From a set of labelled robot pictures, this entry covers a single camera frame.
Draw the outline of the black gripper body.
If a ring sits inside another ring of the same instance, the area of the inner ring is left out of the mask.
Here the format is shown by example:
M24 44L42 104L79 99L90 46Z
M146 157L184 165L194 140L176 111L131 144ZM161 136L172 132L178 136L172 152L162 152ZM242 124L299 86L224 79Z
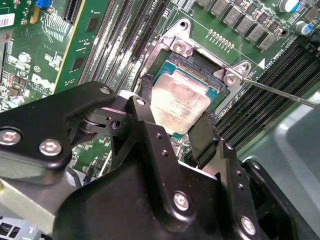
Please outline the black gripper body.
M184 231L166 230L157 220L139 163L128 163L74 191L53 225L56 240L234 240L237 235L220 203L219 183L207 173L179 165L196 207Z

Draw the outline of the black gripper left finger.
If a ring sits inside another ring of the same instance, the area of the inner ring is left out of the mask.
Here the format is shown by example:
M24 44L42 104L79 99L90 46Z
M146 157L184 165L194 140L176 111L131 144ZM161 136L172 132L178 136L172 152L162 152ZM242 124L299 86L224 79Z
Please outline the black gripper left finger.
M91 135L111 138L112 169L140 160L154 216L162 224L190 224L196 215L165 129L148 102L125 99L92 81L2 112L0 175L49 185L71 161L73 147Z

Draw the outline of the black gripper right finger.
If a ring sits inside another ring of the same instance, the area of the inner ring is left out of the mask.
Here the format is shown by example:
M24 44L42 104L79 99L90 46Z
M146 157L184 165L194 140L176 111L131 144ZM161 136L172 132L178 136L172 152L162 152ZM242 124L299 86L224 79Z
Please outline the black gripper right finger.
M202 114L188 136L198 167L217 178L219 228L226 239L299 239L291 203L257 162L238 159L208 114Z

